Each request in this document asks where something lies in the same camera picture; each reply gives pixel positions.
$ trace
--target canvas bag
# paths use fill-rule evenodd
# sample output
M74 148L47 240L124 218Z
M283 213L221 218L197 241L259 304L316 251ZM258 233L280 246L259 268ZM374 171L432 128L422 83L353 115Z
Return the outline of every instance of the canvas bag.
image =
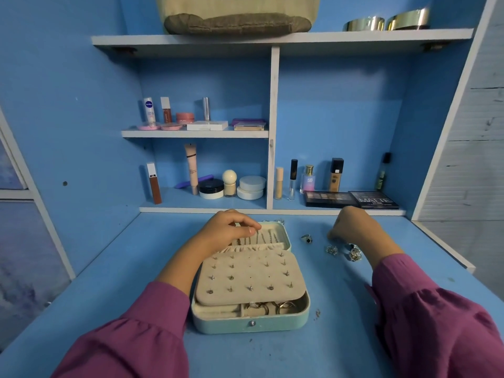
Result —
M309 31L320 0L157 0L171 34L284 35Z

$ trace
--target pink compact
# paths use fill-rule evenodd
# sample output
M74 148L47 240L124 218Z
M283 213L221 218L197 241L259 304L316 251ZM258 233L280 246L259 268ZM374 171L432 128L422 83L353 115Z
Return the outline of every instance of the pink compact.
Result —
M137 126L137 129L142 131L159 130L159 126Z
M194 122L194 113L177 113L177 123L188 124Z
M164 131L176 131L182 128L182 124L174 123L174 124L162 124L161 130Z

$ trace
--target compact powder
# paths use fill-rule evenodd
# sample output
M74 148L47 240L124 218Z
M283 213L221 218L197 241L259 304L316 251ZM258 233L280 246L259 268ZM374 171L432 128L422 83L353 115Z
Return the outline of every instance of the compact powder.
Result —
M210 179L198 184L199 196L203 199L218 199L224 196L224 182L221 179Z

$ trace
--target right hand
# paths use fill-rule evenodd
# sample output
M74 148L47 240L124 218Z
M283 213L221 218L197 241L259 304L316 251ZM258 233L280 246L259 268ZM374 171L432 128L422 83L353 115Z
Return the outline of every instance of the right hand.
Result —
M347 243L363 247L380 235L386 235L380 224L361 208L344 207L338 215L328 239L340 238Z

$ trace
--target metal tin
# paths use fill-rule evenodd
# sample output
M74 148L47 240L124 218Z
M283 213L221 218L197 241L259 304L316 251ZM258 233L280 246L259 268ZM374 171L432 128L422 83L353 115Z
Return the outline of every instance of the metal tin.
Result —
M395 15L387 22L387 30L429 29L429 8Z
M353 19L343 26L343 31L383 30L384 26L385 19L375 15L373 17Z

